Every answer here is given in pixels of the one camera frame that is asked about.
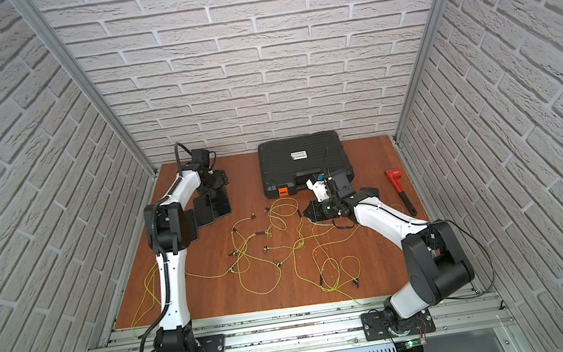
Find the black smartphone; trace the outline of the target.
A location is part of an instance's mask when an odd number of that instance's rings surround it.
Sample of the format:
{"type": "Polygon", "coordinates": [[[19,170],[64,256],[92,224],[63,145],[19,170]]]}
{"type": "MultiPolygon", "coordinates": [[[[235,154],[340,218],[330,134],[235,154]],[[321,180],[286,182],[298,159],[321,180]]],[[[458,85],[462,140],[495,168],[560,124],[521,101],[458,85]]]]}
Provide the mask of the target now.
{"type": "Polygon", "coordinates": [[[231,214],[230,200],[225,186],[212,191],[210,200],[215,219],[223,218],[231,214]]]}
{"type": "Polygon", "coordinates": [[[211,198],[209,196],[201,195],[193,201],[195,222],[197,223],[198,228],[213,224],[215,222],[215,214],[211,198]]]}
{"type": "Polygon", "coordinates": [[[195,220],[193,209],[183,212],[180,224],[182,231],[181,236],[183,236],[182,244],[184,247],[190,246],[192,242],[196,242],[199,236],[197,221],[195,220]]]}

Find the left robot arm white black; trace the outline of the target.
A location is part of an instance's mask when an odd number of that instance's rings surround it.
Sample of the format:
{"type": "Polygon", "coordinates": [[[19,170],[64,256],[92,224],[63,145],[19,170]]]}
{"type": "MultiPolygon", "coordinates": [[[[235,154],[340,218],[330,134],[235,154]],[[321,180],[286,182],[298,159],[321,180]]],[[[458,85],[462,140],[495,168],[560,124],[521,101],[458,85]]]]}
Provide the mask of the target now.
{"type": "Polygon", "coordinates": [[[198,239],[198,228],[231,212],[224,170],[214,169],[216,152],[187,150],[191,160],[176,160],[177,176],[162,199],[144,209],[147,241],[157,257],[161,314],[153,326],[154,352],[203,352],[192,328],[187,306],[187,248],[198,239]]]}

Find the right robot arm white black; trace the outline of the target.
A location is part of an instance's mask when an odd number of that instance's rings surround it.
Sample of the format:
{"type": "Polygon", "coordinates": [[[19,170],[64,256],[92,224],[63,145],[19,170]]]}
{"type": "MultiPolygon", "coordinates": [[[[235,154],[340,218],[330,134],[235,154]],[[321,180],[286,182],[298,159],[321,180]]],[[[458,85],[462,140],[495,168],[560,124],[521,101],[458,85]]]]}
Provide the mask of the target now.
{"type": "Polygon", "coordinates": [[[474,268],[452,225],[417,219],[385,204],[374,188],[354,189],[343,170],[312,174],[307,188],[317,198],[305,210],[313,221],[348,218],[402,249],[408,283],[384,303],[383,321],[403,334],[416,315],[474,280],[474,268]]]}

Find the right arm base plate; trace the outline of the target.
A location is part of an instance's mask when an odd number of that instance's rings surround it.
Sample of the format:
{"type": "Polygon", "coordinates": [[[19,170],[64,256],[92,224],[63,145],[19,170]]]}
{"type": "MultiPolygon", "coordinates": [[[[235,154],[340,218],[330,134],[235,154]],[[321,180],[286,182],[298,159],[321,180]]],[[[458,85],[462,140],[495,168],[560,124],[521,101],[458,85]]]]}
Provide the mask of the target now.
{"type": "Polygon", "coordinates": [[[360,320],[368,342],[427,335],[437,330],[428,309],[407,318],[400,318],[393,311],[371,309],[362,313],[360,320]]]}

